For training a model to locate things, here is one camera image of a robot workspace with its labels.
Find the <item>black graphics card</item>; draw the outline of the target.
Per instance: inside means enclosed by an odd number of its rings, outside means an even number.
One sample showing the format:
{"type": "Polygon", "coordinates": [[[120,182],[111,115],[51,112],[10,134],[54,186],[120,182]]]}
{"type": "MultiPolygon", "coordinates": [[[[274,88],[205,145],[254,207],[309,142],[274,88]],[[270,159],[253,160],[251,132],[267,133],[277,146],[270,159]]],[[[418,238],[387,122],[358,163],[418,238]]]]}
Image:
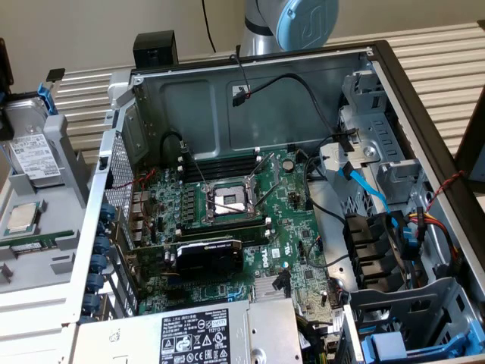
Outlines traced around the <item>black graphics card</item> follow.
{"type": "Polygon", "coordinates": [[[139,248],[127,258],[142,278],[225,278],[244,266],[243,242],[233,238],[139,248]]]}

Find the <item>silver power supply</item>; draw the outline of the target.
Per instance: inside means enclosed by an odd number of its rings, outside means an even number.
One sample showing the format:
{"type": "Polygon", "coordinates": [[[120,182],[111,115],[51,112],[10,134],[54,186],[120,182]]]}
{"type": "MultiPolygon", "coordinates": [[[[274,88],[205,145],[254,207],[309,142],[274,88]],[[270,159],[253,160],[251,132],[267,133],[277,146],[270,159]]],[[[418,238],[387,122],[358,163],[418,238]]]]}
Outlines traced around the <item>silver power supply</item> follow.
{"type": "Polygon", "coordinates": [[[200,306],[80,326],[72,364],[302,364],[289,299],[200,306]]]}

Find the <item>silver CPU chip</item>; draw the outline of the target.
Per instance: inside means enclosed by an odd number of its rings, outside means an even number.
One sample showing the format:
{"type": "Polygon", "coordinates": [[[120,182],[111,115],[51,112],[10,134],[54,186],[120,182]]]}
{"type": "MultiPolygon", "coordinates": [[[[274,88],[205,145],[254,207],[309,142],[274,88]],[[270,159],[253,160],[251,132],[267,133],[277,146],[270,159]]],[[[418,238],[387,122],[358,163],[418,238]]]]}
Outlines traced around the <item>silver CPU chip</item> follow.
{"type": "Polygon", "coordinates": [[[10,217],[6,225],[9,234],[22,233],[27,231],[34,223],[39,204],[37,202],[25,203],[15,206],[11,210],[10,217]]]}

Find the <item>thin metal locking lever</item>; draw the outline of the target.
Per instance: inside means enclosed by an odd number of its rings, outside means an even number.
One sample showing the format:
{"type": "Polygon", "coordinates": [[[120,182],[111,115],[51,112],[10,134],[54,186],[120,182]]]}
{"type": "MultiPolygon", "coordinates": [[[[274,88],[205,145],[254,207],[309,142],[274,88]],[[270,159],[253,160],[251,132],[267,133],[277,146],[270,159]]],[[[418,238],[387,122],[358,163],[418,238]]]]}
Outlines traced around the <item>thin metal locking lever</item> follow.
{"type": "Polygon", "coordinates": [[[203,183],[204,183],[204,186],[205,186],[205,191],[208,191],[208,183],[205,179],[205,176],[204,174],[202,173],[200,167],[199,167],[199,164],[198,162],[196,161],[195,157],[192,155],[192,153],[190,152],[190,149],[189,149],[189,146],[188,146],[188,143],[185,141],[185,140],[181,140],[180,141],[180,148],[181,148],[181,152],[183,154],[187,154],[191,160],[191,162],[194,164],[194,166],[196,167],[196,170],[198,171],[199,173],[199,176],[200,178],[202,179],[203,183]]]}
{"type": "Polygon", "coordinates": [[[263,194],[263,196],[261,198],[259,198],[256,203],[253,204],[253,208],[254,209],[257,209],[274,191],[274,189],[276,188],[277,186],[274,185],[272,186],[269,191],[267,191],[266,193],[263,194]]]}

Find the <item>green motherboard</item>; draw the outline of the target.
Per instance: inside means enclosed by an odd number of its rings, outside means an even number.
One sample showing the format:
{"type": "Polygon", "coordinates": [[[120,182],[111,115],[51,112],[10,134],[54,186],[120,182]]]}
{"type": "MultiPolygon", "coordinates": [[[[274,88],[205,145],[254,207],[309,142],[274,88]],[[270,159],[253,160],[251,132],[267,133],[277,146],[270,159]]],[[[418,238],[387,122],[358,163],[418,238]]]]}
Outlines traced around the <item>green motherboard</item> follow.
{"type": "Polygon", "coordinates": [[[190,280],[142,278],[128,266],[139,292],[139,315],[242,300],[255,303],[255,279],[281,276],[289,282],[296,321],[317,334],[337,336],[343,316],[343,290],[330,278],[329,270],[342,259],[325,255],[326,241],[319,223],[323,205],[311,194],[311,185],[324,180],[321,160],[302,150],[275,149],[255,152],[256,164],[271,152],[274,157],[255,175],[258,199],[277,186],[259,206],[261,215],[267,216],[265,227],[182,235],[182,224],[200,220],[205,210],[203,181],[184,177],[192,163],[155,169],[145,176],[133,194],[134,250],[233,238],[242,241],[244,266],[241,272],[225,278],[190,280]],[[291,173],[282,168],[285,159],[295,165],[291,173]]]}

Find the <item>CPU socket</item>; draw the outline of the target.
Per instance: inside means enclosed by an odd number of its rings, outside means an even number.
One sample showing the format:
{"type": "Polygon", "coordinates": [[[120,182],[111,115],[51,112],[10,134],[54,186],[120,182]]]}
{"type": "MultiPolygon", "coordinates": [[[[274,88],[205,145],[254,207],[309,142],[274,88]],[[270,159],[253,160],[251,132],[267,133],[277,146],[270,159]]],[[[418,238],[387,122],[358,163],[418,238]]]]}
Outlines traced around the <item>CPU socket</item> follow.
{"type": "Polygon", "coordinates": [[[202,218],[213,221],[226,216],[261,215],[261,210],[253,208],[258,200],[256,182],[247,181],[247,177],[235,177],[227,180],[215,180],[208,183],[208,191],[201,187],[204,214],[202,218]]]}

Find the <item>hard disk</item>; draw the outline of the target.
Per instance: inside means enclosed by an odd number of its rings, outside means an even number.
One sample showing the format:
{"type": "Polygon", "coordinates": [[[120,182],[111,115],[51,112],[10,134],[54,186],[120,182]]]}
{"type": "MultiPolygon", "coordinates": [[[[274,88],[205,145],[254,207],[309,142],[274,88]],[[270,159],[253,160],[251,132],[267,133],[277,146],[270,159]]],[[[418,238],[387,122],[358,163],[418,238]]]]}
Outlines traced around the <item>hard disk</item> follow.
{"type": "Polygon", "coordinates": [[[44,134],[47,118],[58,113],[52,85],[39,84],[31,93],[3,95],[3,107],[14,128],[14,138],[0,141],[15,174],[24,174],[36,189],[62,184],[61,163],[51,141],[44,134]]]}

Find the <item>metal disk bay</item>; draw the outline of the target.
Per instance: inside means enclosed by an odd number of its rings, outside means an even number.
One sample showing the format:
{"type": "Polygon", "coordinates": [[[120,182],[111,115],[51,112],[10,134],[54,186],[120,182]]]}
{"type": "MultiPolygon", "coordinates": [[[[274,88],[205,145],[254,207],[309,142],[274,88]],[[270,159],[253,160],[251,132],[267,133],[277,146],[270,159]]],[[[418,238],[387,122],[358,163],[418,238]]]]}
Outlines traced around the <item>metal disk bay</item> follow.
{"type": "MultiPolygon", "coordinates": [[[[407,350],[415,350],[444,344],[449,337],[466,334],[473,320],[478,321],[485,332],[465,291],[453,278],[441,278],[422,288],[392,293],[359,290],[349,295],[349,304],[343,309],[334,362],[366,364],[361,342],[372,334],[396,332],[407,350]]],[[[475,359],[485,359],[485,352],[433,362],[462,363],[475,359]]]]}

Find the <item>grey parts rack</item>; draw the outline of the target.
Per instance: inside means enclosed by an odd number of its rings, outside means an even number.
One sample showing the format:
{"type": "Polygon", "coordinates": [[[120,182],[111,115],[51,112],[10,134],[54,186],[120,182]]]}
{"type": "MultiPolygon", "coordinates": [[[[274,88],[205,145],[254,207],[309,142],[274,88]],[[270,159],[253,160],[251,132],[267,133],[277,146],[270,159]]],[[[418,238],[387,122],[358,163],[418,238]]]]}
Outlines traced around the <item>grey parts rack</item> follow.
{"type": "Polygon", "coordinates": [[[89,198],[90,171],[71,145],[65,116],[48,117],[44,134],[58,153],[64,182],[36,189],[26,175],[12,171],[6,180],[7,195],[0,202],[0,241],[56,234],[57,247],[16,253],[0,246],[0,294],[67,283],[74,267],[89,198]],[[39,204],[33,225],[25,232],[9,234],[6,225],[11,210],[30,202],[39,204]]]}

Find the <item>silver finned heat sink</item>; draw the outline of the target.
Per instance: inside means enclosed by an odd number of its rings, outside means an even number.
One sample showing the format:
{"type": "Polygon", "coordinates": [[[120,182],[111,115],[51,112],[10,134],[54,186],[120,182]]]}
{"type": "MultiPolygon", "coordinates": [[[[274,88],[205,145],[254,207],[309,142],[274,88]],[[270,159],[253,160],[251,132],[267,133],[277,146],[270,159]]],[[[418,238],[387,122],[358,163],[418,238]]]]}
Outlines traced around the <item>silver finned heat sink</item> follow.
{"type": "Polygon", "coordinates": [[[253,285],[253,300],[256,303],[263,303],[289,299],[291,296],[288,283],[288,280],[281,276],[256,278],[253,285]]]}

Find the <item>silver socket cover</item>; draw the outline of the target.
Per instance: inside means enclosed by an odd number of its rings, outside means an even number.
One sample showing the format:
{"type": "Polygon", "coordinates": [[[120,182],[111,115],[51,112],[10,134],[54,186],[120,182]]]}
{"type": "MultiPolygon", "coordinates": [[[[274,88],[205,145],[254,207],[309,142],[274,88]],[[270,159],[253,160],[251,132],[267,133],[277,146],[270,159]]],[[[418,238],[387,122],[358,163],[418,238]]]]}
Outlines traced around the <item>silver socket cover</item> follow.
{"type": "Polygon", "coordinates": [[[259,160],[257,165],[255,166],[255,168],[250,173],[250,175],[246,178],[246,180],[247,181],[253,181],[255,179],[255,175],[257,174],[258,171],[260,171],[263,168],[266,161],[273,158],[273,157],[274,157],[274,152],[271,152],[270,154],[266,155],[264,158],[259,160]]]}

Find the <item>black box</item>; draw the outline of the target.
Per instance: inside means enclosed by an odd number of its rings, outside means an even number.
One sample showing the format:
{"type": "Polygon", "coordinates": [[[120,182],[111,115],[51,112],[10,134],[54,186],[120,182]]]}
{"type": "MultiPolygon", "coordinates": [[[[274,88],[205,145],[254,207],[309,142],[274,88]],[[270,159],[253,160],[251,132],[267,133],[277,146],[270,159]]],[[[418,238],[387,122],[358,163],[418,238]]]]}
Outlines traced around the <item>black box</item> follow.
{"type": "Polygon", "coordinates": [[[137,69],[178,64],[175,32],[163,30],[138,34],[133,44],[133,58],[137,69]]]}

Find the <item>silver drive cage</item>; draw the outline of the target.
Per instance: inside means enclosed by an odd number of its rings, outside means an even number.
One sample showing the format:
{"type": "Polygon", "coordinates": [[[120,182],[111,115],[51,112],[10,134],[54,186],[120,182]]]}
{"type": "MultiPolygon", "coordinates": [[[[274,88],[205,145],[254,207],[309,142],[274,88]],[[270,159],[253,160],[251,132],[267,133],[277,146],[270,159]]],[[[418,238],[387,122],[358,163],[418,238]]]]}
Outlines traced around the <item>silver drive cage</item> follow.
{"type": "Polygon", "coordinates": [[[373,143],[380,161],[355,170],[349,162],[330,181],[343,213],[366,217],[426,209],[432,197],[429,180],[399,123],[386,81],[371,65],[344,67],[336,75],[339,93],[336,125],[346,152],[357,143],[373,143]]]}

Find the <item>dark board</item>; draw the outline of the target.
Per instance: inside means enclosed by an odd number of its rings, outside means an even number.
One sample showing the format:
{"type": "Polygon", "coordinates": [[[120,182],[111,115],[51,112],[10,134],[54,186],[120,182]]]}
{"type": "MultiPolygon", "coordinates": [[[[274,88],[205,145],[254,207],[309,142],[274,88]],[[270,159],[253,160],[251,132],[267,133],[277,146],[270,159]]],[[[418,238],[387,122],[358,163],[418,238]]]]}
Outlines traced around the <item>dark board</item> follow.
{"type": "Polygon", "coordinates": [[[485,85],[455,154],[455,163],[469,181],[485,184],[485,85]]]}

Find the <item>open metal PC case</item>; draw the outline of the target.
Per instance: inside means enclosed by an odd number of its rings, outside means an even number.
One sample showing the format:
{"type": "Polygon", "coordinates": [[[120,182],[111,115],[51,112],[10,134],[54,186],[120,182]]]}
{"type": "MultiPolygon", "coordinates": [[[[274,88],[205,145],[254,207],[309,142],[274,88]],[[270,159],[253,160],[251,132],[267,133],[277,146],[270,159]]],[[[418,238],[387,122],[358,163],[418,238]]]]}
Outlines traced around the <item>open metal PC case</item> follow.
{"type": "MultiPolygon", "coordinates": [[[[140,316],[139,292],[127,254],[134,250],[132,202],[136,188],[155,169],[174,168],[188,143],[195,159],[245,155],[275,149],[302,150],[320,157],[320,148],[340,140],[336,125],[339,93],[336,75],[344,67],[371,65],[396,99],[394,109],[415,155],[425,169],[432,197],[426,209],[407,215],[382,212],[393,225],[397,256],[411,290],[441,278],[463,288],[485,328],[485,214],[456,167],[427,110],[385,42],[348,45],[342,49],[290,52],[130,72],[127,91],[107,113],[75,265],[79,289],[71,301],[79,321],[69,349],[68,364],[80,326],[140,316]],[[82,313],[93,242],[102,203],[116,208],[111,221],[110,250],[98,291],[99,310],[82,313]]],[[[342,262],[329,270],[343,290],[342,309],[359,291],[343,230],[346,214],[325,176],[311,185],[321,202],[319,218],[325,255],[342,262]]],[[[302,364],[335,364],[340,330],[335,337],[317,334],[296,321],[302,364]]]]}

